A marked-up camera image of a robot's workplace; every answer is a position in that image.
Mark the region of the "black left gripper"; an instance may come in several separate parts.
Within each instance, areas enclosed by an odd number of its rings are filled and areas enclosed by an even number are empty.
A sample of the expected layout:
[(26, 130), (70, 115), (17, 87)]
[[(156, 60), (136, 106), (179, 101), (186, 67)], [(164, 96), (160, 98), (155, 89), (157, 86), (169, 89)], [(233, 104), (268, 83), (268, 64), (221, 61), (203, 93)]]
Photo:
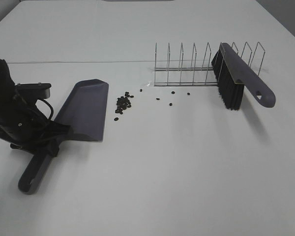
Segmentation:
[(47, 99), (22, 97), (16, 90), (7, 62), (0, 59), (0, 139), (12, 149), (31, 154), (46, 151), (57, 156), (57, 138), (72, 133), (70, 125), (52, 120), (53, 107)]

